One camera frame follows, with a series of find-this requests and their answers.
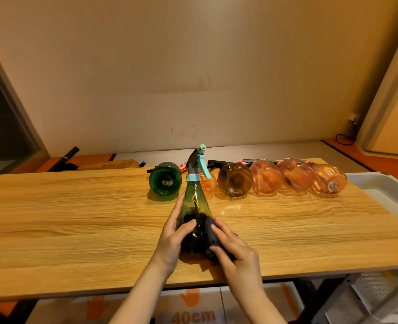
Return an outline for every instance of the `dark liquid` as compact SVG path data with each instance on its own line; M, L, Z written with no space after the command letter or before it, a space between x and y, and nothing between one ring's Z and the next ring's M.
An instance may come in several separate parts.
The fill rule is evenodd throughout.
M204 254L209 247L206 234L206 219L204 213L191 213L184 216L184 223L188 223L192 219L196 219L196 228L188 234L181 243L181 249L191 254Z

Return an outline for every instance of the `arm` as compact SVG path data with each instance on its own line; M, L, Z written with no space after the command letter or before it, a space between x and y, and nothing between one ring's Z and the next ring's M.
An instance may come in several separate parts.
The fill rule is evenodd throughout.
M181 241L196 226L196 220L193 219L175 231L183 200L184 195L180 196L164 224L151 260L110 324L149 324L164 283L176 267Z
M221 219L216 218L215 223L218 227L211 225L214 233L237 260L232 262L218 246L211 246L209 249L220 261L229 288L250 322L287 324L265 294L257 251L249 247Z

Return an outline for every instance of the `person's left hand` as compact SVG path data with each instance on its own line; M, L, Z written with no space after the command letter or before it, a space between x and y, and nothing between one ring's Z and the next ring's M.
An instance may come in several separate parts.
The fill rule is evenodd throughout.
M176 220L180 215L183 201L184 193L178 198L169 218L166 223L164 223L160 239L158 240L157 247L150 261L150 263L157 263L160 268L166 271L167 276L169 276L176 267L178 257L180 256L181 241L196 227L196 220L192 219L188 223L182 224L180 228L176 230Z

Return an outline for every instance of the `orange handprint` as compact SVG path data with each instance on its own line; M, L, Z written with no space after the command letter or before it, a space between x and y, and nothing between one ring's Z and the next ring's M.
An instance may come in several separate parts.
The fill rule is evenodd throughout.
M91 300L87 301L87 316L86 319L88 321L98 320L104 310L109 306L109 302L103 303L104 296L94 296Z
M199 304L200 289L188 289L185 294L180 294L187 307L194 307Z

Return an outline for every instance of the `wooden tabletop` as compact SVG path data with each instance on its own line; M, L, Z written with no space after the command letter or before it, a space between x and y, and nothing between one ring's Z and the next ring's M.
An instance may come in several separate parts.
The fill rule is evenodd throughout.
M130 288L175 204L150 192L148 176L0 175L0 300ZM259 251L264 278L398 268L398 218L351 183L337 195L219 197L209 201L214 217ZM184 256L167 283L223 281L218 265Z

